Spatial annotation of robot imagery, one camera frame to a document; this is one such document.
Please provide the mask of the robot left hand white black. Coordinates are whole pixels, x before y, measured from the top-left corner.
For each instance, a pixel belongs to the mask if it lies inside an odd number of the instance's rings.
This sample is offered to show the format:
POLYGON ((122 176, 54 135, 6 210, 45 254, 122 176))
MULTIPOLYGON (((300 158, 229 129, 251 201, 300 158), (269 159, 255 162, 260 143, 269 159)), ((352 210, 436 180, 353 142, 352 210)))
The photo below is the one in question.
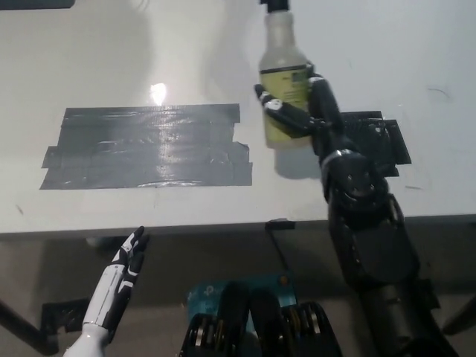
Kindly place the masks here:
POLYGON ((141 271, 148 239, 141 226, 122 243, 103 270, 89 302, 84 324, 94 324, 115 332, 141 271))

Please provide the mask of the robot right hand black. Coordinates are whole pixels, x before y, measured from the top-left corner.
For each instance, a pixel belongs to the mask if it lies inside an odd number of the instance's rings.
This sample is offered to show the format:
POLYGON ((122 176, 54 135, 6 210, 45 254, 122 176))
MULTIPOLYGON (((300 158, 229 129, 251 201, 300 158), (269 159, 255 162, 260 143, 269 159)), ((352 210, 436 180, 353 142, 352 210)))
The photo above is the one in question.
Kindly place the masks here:
POLYGON ((261 84, 254 90, 264 114, 277 129, 291 138, 310 137, 314 154, 323 161, 337 150, 356 151, 356 145, 345 135, 344 122, 329 82, 315 73, 312 63, 306 64, 308 107, 299 109, 277 99, 261 84))

